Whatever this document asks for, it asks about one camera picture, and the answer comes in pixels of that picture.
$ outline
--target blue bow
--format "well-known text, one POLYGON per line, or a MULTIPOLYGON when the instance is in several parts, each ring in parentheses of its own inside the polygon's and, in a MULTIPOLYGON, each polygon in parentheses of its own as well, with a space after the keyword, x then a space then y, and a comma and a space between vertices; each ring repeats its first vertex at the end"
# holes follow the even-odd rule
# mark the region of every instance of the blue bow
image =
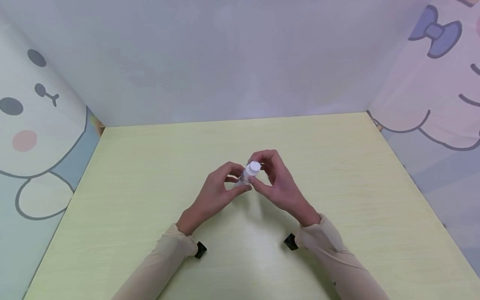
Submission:
POLYGON ((427 56, 433 59, 447 54, 462 35, 462 24, 460 21, 454 21, 446 25, 440 25, 437 21, 438 10, 435 6, 428 5, 408 38, 410 41, 416 41, 424 37, 432 39, 427 56))

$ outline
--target forearm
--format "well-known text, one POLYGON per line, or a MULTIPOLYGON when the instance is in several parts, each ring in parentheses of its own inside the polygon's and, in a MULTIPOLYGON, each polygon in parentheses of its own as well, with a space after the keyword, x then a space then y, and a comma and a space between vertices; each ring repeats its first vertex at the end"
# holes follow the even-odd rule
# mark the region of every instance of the forearm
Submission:
POLYGON ((183 260, 197 250, 192 237, 185 236, 172 224, 112 300, 157 299, 183 260))
POLYGON ((324 215, 319 224, 301 227, 295 242, 317 257, 342 300, 388 300, 384 290, 345 247, 338 230, 324 215))

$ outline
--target black clip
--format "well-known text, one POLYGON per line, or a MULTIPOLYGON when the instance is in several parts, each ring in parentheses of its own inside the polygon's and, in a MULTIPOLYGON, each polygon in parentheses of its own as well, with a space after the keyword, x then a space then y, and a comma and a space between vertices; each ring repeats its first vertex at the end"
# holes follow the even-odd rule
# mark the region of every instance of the black clip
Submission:
POLYGON ((204 255, 205 252, 207 252, 207 248, 200 242, 197 243, 197 247, 198 247, 198 251, 197 251, 197 254, 195 254, 195 258, 200 259, 200 257, 202 257, 202 255, 204 255))
POLYGON ((299 248, 295 243, 295 235, 293 233, 290 233, 283 242, 292 251, 299 248))

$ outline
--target white bottle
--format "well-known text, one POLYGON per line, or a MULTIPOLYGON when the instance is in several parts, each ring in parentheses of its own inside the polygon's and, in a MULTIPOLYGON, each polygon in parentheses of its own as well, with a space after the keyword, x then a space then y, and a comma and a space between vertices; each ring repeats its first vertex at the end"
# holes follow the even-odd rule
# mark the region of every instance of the white bottle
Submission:
POLYGON ((235 186, 240 186, 240 185, 245 185, 245 184, 250 184, 248 181, 248 177, 250 176, 257 176, 258 172, 260 171, 260 163, 258 161, 253 161, 247 165, 245 170, 243 170, 242 175, 239 178, 239 181, 235 183, 235 186))

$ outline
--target sleeve cuff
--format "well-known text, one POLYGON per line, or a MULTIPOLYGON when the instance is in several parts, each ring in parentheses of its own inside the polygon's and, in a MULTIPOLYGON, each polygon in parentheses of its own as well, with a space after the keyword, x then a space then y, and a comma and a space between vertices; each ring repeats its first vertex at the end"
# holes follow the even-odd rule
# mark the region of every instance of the sleeve cuff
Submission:
POLYGON ((335 252, 345 251, 346 247, 342 237, 333 223, 325 215, 320 214, 320 217, 321 221, 319 224, 313 224, 308 227, 300 225, 295 237, 297 246, 309 248, 314 244, 320 244, 326 250, 335 252))
POLYGON ((162 237, 170 237, 177 239, 183 246, 188 256, 194 256, 198 252, 198 246, 193 240, 192 236, 186 236, 179 231, 177 224, 173 223, 162 235, 162 237))

